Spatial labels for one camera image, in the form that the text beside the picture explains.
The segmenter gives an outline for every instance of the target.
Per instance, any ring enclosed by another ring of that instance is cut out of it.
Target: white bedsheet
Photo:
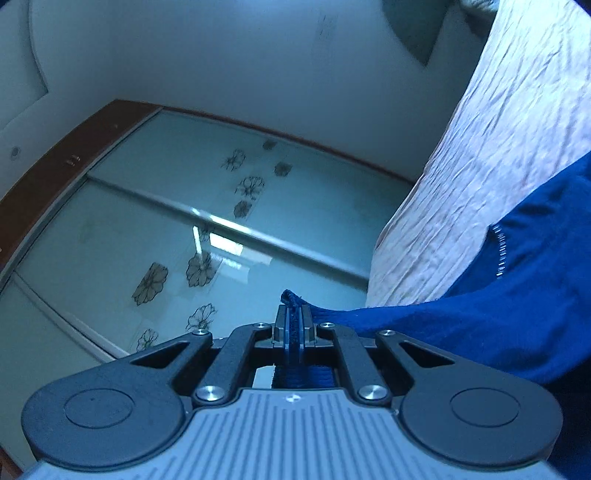
[[[439,298],[488,225],[589,150],[591,17],[573,0],[501,0],[443,138],[378,238],[367,306]]]

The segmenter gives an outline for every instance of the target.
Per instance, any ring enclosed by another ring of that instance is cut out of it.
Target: blue cloth
[[[310,305],[315,323],[360,336],[393,329],[475,362],[544,384],[564,411],[551,463],[591,478],[591,153],[489,228],[482,249],[443,298],[339,312]],[[504,270],[497,276],[501,245]],[[305,301],[290,291],[290,306]]]

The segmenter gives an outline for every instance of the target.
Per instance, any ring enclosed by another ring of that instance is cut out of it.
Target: silver bolt head
[[[226,395],[226,391],[222,387],[215,385],[205,385],[197,389],[197,398],[203,401],[220,400]]]
[[[365,400],[381,400],[386,398],[388,390],[382,385],[365,385],[359,389],[358,394]]]

